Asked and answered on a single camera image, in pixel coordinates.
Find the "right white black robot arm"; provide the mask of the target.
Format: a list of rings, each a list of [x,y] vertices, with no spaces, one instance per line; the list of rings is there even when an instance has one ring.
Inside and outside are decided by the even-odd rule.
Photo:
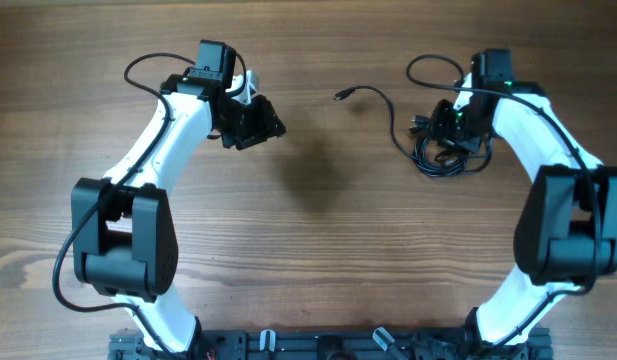
[[[468,172],[471,157],[492,158],[504,140],[532,187],[513,237],[515,265],[471,314],[474,355],[527,344],[532,328],[561,299],[584,296],[617,271],[617,167],[586,151],[558,120],[547,94],[515,78],[507,49],[486,49],[450,85],[426,127],[441,147],[439,176]]]

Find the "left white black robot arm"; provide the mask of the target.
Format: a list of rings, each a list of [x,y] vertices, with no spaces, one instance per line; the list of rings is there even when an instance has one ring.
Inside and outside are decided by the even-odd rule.
[[[156,111],[125,157],[72,190],[72,230],[52,273],[55,297],[75,312],[125,309],[140,328],[140,356],[216,356],[173,283],[179,248],[169,195],[204,140],[244,150],[285,134],[256,74],[235,75],[244,64],[229,45],[201,41],[183,73],[148,91]]]

